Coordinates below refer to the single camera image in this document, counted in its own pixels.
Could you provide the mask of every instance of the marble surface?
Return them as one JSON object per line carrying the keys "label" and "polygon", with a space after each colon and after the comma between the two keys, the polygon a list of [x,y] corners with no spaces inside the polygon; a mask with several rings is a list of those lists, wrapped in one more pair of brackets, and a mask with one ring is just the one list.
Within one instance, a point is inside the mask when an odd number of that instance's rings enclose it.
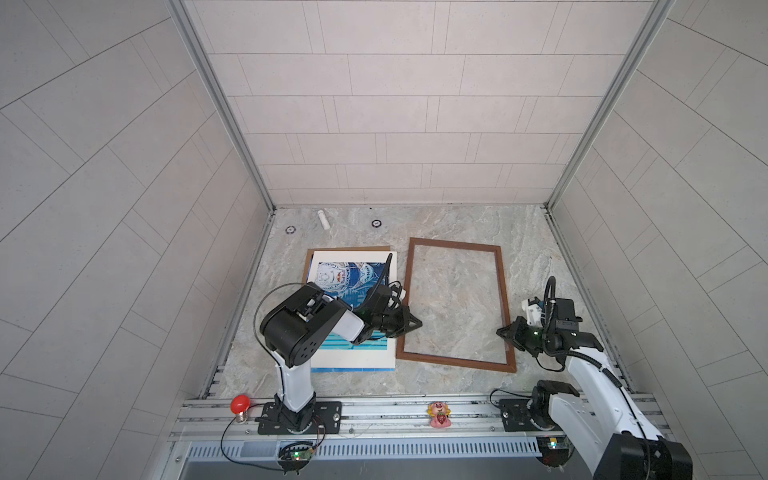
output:
{"label": "marble surface", "polygon": [[414,250],[409,305],[424,325],[406,335],[406,352],[506,363],[494,254]]}
{"label": "marble surface", "polygon": [[[388,244],[399,252],[398,272],[402,276],[406,271],[410,237],[500,245],[512,319],[522,314],[521,302],[541,296],[547,278],[555,275],[558,296],[574,299],[576,313],[584,317],[581,329],[598,335],[549,230],[545,211],[539,206],[339,207],[325,209],[325,212],[332,226],[330,230],[323,230],[314,209],[277,211],[224,367],[218,392],[220,398],[233,398],[241,393],[252,397],[274,395],[279,379],[273,360],[253,338],[253,313],[266,292],[282,283],[301,280],[309,248]],[[382,221],[380,228],[371,227],[375,219]],[[286,234],[288,226],[296,227],[296,232]],[[455,281],[447,276],[446,284],[440,290],[460,295]],[[268,297],[258,313],[257,322],[296,288],[285,287]],[[424,299],[421,304],[430,301],[439,303],[445,298],[441,300],[440,295],[435,294],[434,299]],[[450,316],[444,321],[446,329],[466,332],[462,330],[462,325],[465,326],[463,318]],[[528,354],[516,351],[515,356],[517,373],[398,360],[394,372],[314,373],[312,378],[319,396],[490,392],[495,387],[529,391],[539,379],[573,382],[567,373],[545,372]],[[541,362],[549,368],[558,366],[553,359],[544,356],[541,356]]]}

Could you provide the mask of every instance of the white cylinder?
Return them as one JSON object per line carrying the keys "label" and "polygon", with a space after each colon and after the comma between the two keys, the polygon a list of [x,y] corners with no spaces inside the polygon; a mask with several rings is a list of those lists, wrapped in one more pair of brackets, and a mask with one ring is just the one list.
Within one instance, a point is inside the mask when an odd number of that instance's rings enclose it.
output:
{"label": "white cylinder", "polygon": [[328,223],[328,219],[326,218],[325,212],[323,212],[322,210],[318,210],[317,216],[320,217],[320,223],[323,224],[323,230],[329,230],[331,227],[331,224]]}

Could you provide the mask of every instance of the poster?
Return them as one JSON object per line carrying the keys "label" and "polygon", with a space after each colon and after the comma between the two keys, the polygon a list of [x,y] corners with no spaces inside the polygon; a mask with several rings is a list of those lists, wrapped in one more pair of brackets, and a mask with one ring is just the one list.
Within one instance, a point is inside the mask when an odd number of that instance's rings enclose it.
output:
{"label": "poster", "polygon": [[[307,281],[355,308],[366,298],[368,289],[376,285],[390,253],[389,282],[394,282],[397,253],[373,251],[316,251]],[[395,346],[394,339],[378,332],[358,346],[331,333],[312,357],[312,368],[315,372],[394,370]]]}

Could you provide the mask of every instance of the metal corner post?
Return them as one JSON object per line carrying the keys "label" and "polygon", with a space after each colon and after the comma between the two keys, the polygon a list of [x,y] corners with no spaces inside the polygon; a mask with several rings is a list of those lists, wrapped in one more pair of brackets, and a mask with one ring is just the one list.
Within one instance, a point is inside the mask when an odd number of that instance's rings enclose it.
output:
{"label": "metal corner post", "polygon": [[608,90],[600,101],[597,110],[594,111],[594,115],[589,121],[586,131],[581,135],[581,139],[579,140],[571,159],[568,161],[568,164],[565,165],[565,169],[560,176],[558,184],[555,185],[552,194],[545,203],[548,211],[552,212],[555,205],[560,201],[565,192],[565,188],[568,186],[568,182],[571,181],[571,178],[576,174],[578,166],[581,164],[581,161],[584,160],[584,157],[586,157],[589,148],[600,133],[600,129],[602,129],[608,115],[614,109],[616,102],[627,87],[630,78],[632,78],[632,74],[643,59],[648,46],[661,29],[664,20],[667,18],[667,12],[674,2],[675,0],[656,0],[650,7],[650,10],[643,20],[643,24],[640,26],[640,30],[637,32],[637,35],[635,35],[627,54],[624,56],[624,60],[621,62],[621,65],[619,65],[619,69],[616,72],[614,79],[611,81],[611,84],[608,85]]}
{"label": "metal corner post", "polygon": [[200,77],[203,79],[206,89],[210,92],[216,109],[219,111],[221,120],[224,123],[224,128],[227,129],[227,133],[230,135],[230,139],[232,140],[235,149],[237,149],[240,158],[243,159],[248,173],[253,181],[256,182],[257,190],[264,199],[264,203],[269,209],[271,216],[275,211],[275,203],[272,201],[270,192],[267,190],[264,180],[259,174],[256,162],[253,160],[253,155],[250,154],[250,150],[243,137],[243,132],[240,131],[240,127],[237,125],[237,121],[227,103],[227,97],[224,95],[219,81],[216,78],[214,69],[208,61],[208,57],[205,55],[203,44],[200,43],[200,39],[197,37],[187,8],[184,5],[184,0],[167,0],[167,4],[170,16],[173,18],[174,23],[179,29],[181,38],[187,46],[187,50],[190,52],[192,61],[194,62],[197,71],[200,73]]}

